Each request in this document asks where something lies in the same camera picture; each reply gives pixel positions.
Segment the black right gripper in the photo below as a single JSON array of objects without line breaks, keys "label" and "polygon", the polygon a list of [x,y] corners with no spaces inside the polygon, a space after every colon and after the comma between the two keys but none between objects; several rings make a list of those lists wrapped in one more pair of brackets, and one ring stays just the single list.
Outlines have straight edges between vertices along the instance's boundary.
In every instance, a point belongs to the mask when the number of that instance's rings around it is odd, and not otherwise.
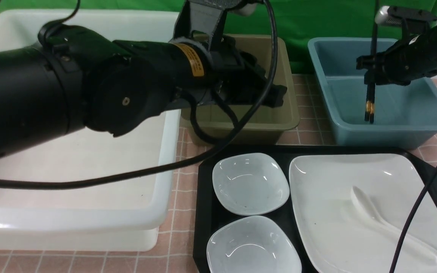
[{"label": "black right gripper", "polygon": [[365,69],[366,84],[409,85],[411,81],[431,77],[437,45],[432,41],[398,41],[388,50],[357,58],[357,70]]}]

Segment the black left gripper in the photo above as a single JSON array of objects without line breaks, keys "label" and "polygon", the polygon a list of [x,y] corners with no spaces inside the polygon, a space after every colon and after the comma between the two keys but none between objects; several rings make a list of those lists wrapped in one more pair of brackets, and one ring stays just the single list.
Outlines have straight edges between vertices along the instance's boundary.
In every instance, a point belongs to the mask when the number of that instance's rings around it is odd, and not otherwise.
[{"label": "black left gripper", "polygon": [[[272,39],[269,36],[224,36],[221,46],[231,52],[232,64],[238,68],[226,71],[211,91],[213,104],[218,106],[253,105],[268,82]],[[277,69],[273,84],[262,102],[263,107],[280,108],[288,91],[288,54],[285,42],[278,39]]]}]

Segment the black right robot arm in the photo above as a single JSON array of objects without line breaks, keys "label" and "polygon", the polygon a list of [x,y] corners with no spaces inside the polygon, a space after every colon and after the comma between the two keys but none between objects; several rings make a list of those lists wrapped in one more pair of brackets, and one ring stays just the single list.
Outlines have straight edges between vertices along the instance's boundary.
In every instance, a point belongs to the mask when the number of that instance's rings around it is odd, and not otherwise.
[{"label": "black right robot arm", "polygon": [[382,6],[377,26],[400,27],[402,38],[383,52],[357,58],[365,69],[364,83],[409,85],[437,74],[437,16],[430,11],[401,6]]}]

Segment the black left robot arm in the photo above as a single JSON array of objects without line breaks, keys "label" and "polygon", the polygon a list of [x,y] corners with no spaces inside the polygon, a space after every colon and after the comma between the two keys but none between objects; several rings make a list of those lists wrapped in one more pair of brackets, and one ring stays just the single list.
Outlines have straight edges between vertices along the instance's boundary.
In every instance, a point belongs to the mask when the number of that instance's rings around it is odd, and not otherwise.
[{"label": "black left robot arm", "polygon": [[165,111],[251,105],[265,70],[226,36],[204,41],[110,41],[61,25],[45,45],[0,52],[0,158],[88,128],[115,138]]}]

